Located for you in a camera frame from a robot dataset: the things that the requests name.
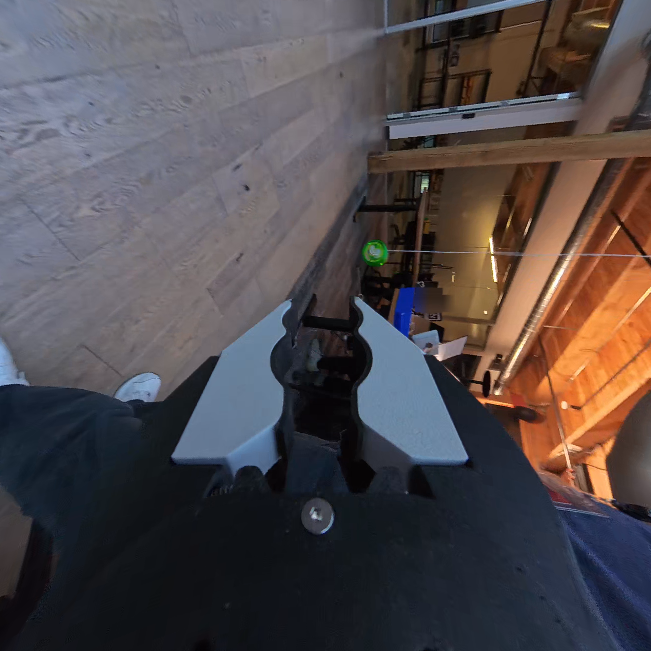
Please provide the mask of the person's white shoe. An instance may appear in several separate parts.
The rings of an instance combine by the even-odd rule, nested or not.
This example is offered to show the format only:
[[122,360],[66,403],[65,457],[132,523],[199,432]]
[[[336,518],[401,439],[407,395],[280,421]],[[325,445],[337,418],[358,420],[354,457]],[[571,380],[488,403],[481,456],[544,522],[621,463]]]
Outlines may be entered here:
[[8,346],[1,339],[1,387],[4,386],[30,386],[25,374],[18,370]]
[[121,402],[153,403],[158,397],[160,388],[160,377],[152,372],[144,372],[119,386],[114,398]]

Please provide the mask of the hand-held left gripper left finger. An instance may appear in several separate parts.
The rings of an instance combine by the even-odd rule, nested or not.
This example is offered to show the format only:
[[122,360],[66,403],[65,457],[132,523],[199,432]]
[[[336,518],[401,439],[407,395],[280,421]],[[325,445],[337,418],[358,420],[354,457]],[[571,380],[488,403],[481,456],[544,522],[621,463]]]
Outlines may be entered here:
[[226,347],[171,455],[176,465],[222,466],[232,476],[245,467],[265,475],[280,459],[275,429],[284,389],[272,352],[287,334],[291,300]]

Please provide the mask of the person's dark pants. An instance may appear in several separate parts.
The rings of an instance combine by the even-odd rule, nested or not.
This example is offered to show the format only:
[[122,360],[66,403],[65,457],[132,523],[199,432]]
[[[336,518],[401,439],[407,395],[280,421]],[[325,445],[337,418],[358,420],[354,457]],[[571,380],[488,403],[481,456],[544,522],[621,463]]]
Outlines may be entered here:
[[27,585],[1,607],[1,648],[29,620],[58,614],[153,529],[152,492],[180,437],[165,402],[84,389],[1,387],[1,487],[29,517]]

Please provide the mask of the wooden post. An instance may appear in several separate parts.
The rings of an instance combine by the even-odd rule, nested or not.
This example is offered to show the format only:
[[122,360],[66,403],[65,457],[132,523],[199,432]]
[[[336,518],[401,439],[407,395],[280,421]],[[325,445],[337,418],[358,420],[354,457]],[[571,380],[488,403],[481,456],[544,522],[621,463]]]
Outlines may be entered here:
[[599,161],[650,157],[650,130],[487,142],[368,156],[368,172],[386,174],[438,169]]

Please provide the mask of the long wooden table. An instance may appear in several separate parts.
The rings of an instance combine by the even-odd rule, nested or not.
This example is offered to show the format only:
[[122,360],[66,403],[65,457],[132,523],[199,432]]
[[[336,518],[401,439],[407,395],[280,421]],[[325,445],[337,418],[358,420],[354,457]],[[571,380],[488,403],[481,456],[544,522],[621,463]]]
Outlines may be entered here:
[[404,201],[394,201],[391,204],[370,204],[366,202],[366,197],[362,198],[360,205],[354,212],[353,221],[357,221],[359,214],[395,214],[402,212],[415,212],[416,225],[414,228],[414,248],[410,249],[413,253],[411,264],[411,286],[416,287],[419,277],[422,237],[425,230],[425,217],[428,211],[431,191],[424,191],[418,199],[406,199]]

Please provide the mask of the person's blue shirt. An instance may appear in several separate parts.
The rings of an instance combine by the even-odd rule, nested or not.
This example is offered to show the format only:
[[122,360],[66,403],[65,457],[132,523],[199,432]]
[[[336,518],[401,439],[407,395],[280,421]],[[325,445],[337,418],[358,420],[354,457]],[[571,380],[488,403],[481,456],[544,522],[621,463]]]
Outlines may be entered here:
[[649,650],[650,520],[601,502],[557,510],[616,648]]

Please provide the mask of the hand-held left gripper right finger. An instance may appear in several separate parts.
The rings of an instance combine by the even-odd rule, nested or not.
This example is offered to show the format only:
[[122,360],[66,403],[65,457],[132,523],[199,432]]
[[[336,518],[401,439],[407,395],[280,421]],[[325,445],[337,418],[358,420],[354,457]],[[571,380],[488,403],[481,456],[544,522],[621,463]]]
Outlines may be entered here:
[[350,299],[359,378],[351,391],[355,433],[341,444],[352,492],[366,492],[387,471],[407,492],[416,468],[466,465],[462,443],[426,355],[361,298]]

